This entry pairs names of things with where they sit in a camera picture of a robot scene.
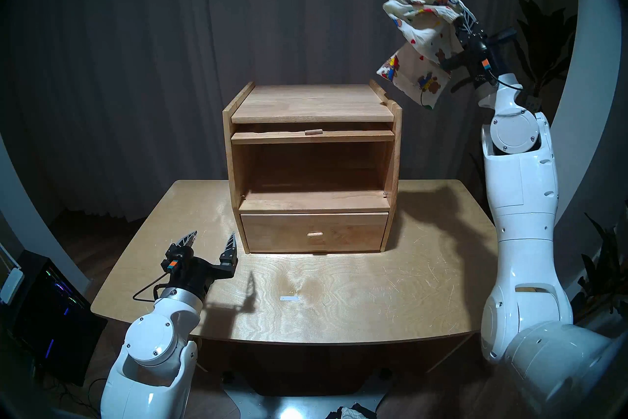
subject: wooden shelf unit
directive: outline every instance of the wooden shelf unit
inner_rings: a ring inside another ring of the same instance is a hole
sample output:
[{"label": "wooden shelf unit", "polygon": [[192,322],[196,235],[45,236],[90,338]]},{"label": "wooden shelf unit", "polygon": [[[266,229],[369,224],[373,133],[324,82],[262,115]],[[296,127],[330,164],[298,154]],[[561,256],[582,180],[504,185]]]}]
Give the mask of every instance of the wooden shelf unit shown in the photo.
[{"label": "wooden shelf unit", "polygon": [[401,108],[369,85],[247,84],[223,111],[244,250],[383,251],[399,180]]}]

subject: cloth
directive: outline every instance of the cloth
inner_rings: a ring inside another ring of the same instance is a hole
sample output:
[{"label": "cloth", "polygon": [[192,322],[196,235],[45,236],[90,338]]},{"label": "cloth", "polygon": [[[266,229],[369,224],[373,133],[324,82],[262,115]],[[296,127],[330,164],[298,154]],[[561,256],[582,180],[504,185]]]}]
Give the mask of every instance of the cloth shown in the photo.
[{"label": "cloth", "polygon": [[408,43],[378,75],[431,109],[451,78],[439,63],[462,51],[452,23],[461,15],[465,20],[473,16],[460,0],[388,0],[383,8]]},{"label": "cloth", "polygon": [[356,403],[352,408],[338,407],[337,411],[329,412],[325,419],[378,419],[378,415]]}]

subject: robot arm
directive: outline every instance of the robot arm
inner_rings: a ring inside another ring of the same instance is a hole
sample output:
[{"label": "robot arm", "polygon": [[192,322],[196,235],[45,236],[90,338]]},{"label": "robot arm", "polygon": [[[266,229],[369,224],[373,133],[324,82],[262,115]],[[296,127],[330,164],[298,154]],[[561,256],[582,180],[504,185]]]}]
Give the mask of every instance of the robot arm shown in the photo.
[{"label": "robot arm", "polygon": [[[232,278],[237,266],[236,236],[229,238],[220,265],[195,257],[196,232],[170,245],[161,266],[170,275],[150,314],[136,319],[124,338],[102,394],[101,415],[106,418],[183,417],[197,359],[196,343],[188,336],[200,321],[207,291],[217,279]],[[158,381],[145,383],[142,372]]]},{"label": "robot arm", "polygon": [[535,412],[564,414],[597,383],[628,332],[610,340],[573,325],[554,268],[558,180],[549,124],[543,113],[515,103],[521,85],[513,74],[491,72],[499,52],[481,30],[467,35],[463,46],[453,65],[467,67],[482,93],[480,106],[495,110],[481,133],[498,241],[497,279],[482,314],[482,354],[494,364],[504,358]]},{"label": "robot arm", "polygon": [[483,93],[479,105],[495,110],[481,136],[497,231],[497,281],[484,307],[481,332],[485,358],[498,363],[520,331],[541,322],[573,322],[554,269],[558,181],[545,116],[516,104],[523,87],[514,74],[492,72],[492,65],[506,69],[498,45],[513,38],[512,32],[488,39],[475,22],[470,32],[459,28],[457,35],[464,50],[441,66],[467,67],[475,88]]}]

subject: table top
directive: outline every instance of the table top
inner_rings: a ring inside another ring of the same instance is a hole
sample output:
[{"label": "table top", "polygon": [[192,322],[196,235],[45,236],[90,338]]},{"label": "table top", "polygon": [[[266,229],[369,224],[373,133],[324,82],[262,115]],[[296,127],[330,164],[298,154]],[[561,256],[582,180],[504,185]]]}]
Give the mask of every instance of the table top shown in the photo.
[{"label": "table top", "polygon": [[392,122],[368,84],[255,86],[233,123]]},{"label": "table top", "polygon": [[[92,304],[132,322],[153,305],[131,299],[162,273],[172,242],[197,230],[212,263],[236,232],[238,266],[209,289],[204,338],[299,344],[420,340],[479,330],[497,274],[495,228],[457,180],[401,180],[383,253],[245,254],[226,180],[175,182],[114,266]],[[152,290],[140,297],[150,298]]]}]

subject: metal base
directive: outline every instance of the metal base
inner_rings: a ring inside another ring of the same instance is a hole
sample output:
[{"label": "metal base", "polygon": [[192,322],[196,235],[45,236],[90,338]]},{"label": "metal base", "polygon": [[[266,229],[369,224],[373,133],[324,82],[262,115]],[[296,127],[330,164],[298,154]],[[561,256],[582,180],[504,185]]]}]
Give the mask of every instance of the metal base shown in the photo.
[{"label": "metal base", "polygon": [[374,374],[353,395],[266,397],[258,395],[236,374],[222,388],[240,410],[242,419],[325,419],[329,412],[355,403],[375,411],[391,383],[391,379],[383,380]]}]

